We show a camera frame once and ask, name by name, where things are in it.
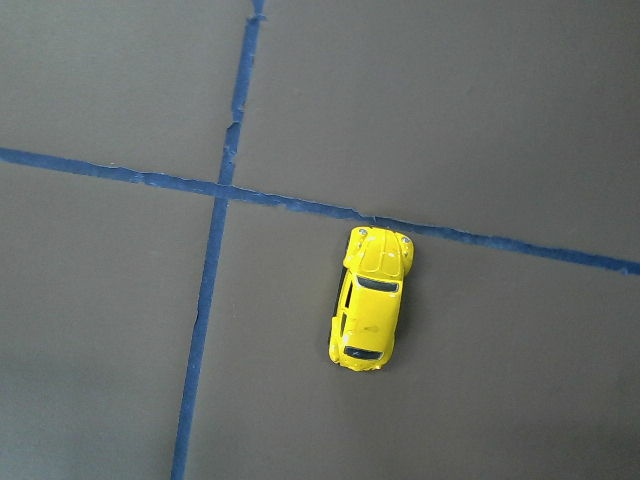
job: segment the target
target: blue line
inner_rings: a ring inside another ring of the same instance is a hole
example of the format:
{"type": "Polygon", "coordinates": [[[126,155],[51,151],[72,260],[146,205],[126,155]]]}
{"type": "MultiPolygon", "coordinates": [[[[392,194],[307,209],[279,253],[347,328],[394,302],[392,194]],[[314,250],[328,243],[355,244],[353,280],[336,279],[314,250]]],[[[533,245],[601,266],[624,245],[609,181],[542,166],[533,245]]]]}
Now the blue line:
{"type": "MultiPolygon", "coordinates": [[[[249,93],[249,84],[251,82],[251,73],[253,70],[253,59],[255,57],[256,47],[258,44],[260,22],[263,19],[262,4],[263,0],[254,0],[254,16],[247,20],[247,24],[245,26],[244,39],[242,41],[242,53],[240,54],[236,84],[233,99],[231,101],[233,121],[229,128],[227,128],[222,162],[220,164],[220,173],[218,175],[218,184],[216,185],[219,189],[229,188],[229,185],[233,180],[235,157],[238,152],[242,120],[244,117],[244,105],[249,93]]],[[[158,182],[159,180],[166,181],[163,186],[167,186],[171,183],[166,178],[150,178],[150,181],[154,182],[158,182]]],[[[183,179],[176,179],[175,181],[180,187],[193,186],[189,181],[183,179]]],[[[198,188],[204,187],[202,184],[198,184],[197,186],[198,188]]],[[[186,470],[189,438],[191,436],[191,426],[196,406],[200,369],[202,366],[202,357],[204,354],[211,305],[213,303],[218,261],[220,259],[220,250],[222,248],[222,237],[228,206],[228,197],[220,195],[216,197],[213,212],[211,214],[207,252],[205,254],[202,282],[200,284],[200,293],[198,295],[198,314],[196,316],[196,322],[193,327],[193,334],[191,337],[187,373],[185,375],[182,404],[180,406],[180,417],[178,419],[176,444],[173,452],[171,480],[182,480],[186,470]]]]}
{"type": "Polygon", "coordinates": [[[20,165],[77,173],[131,183],[144,183],[160,188],[181,190],[201,195],[210,195],[225,200],[238,200],[259,205],[283,206],[294,212],[315,213],[342,220],[358,220],[406,232],[453,240],[456,242],[479,245],[497,250],[523,253],[562,262],[575,263],[588,267],[613,270],[627,275],[640,275],[640,262],[624,260],[606,255],[585,253],[567,248],[535,245],[507,237],[480,235],[439,225],[425,225],[397,220],[389,217],[363,215],[348,207],[328,205],[284,195],[257,192],[233,185],[221,185],[204,180],[190,180],[163,173],[143,173],[122,167],[105,167],[78,160],[19,152],[0,148],[0,160],[20,165]]]}

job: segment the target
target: car rear window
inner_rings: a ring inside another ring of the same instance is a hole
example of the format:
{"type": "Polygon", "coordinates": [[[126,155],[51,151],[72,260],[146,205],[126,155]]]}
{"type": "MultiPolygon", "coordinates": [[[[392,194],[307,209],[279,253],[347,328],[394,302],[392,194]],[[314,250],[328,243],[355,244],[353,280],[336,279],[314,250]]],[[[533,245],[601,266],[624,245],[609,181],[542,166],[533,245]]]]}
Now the car rear window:
{"type": "Polygon", "coordinates": [[[344,347],[344,353],[360,360],[380,360],[382,358],[382,352],[372,352],[371,350],[362,350],[354,347],[344,347]]]}
{"type": "Polygon", "coordinates": [[[371,280],[370,278],[358,276],[358,283],[363,287],[381,292],[397,292],[398,284],[395,282],[381,282],[379,280],[371,280]]]}

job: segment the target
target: car side window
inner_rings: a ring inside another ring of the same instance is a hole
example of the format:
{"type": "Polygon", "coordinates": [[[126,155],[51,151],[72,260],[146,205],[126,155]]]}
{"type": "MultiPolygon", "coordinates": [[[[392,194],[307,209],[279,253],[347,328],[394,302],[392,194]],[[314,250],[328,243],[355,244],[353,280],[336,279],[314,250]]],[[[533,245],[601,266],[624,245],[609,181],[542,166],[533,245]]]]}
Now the car side window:
{"type": "Polygon", "coordinates": [[[340,324],[340,336],[344,335],[344,327],[347,324],[347,314],[342,314],[342,323],[340,324]]]}
{"type": "Polygon", "coordinates": [[[349,291],[347,292],[347,298],[344,301],[344,308],[349,308],[349,302],[351,302],[352,290],[353,290],[353,281],[349,280],[349,291]]]}

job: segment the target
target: gray background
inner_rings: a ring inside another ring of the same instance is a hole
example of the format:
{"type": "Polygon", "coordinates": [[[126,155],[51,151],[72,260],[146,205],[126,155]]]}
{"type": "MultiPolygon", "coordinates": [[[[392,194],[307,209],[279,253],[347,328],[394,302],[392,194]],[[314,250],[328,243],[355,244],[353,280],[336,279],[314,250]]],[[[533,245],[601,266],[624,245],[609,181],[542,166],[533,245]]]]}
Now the gray background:
{"type": "MultiPolygon", "coordinates": [[[[250,2],[0,2],[0,145],[215,179],[250,2]]],[[[640,260],[636,2],[267,0],[235,183],[640,260]]],[[[0,477],[168,478],[212,199],[0,164],[0,477]]],[[[414,236],[333,366],[352,222],[232,203],[187,478],[637,478],[640,279],[414,236]]]]}

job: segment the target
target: yellow car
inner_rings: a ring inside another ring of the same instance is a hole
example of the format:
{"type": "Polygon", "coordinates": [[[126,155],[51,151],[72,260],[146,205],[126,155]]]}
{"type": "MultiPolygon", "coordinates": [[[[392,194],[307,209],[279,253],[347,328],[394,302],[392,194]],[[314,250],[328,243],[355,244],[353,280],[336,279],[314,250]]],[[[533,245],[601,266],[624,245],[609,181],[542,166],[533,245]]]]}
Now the yellow car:
{"type": "Polygon", "coordinates": [[[329,358],[351,370],[378,370],[391,358],[404,277],[413,263],[409,237],[376,227],[351,231],[344,256],[329,358]]]}

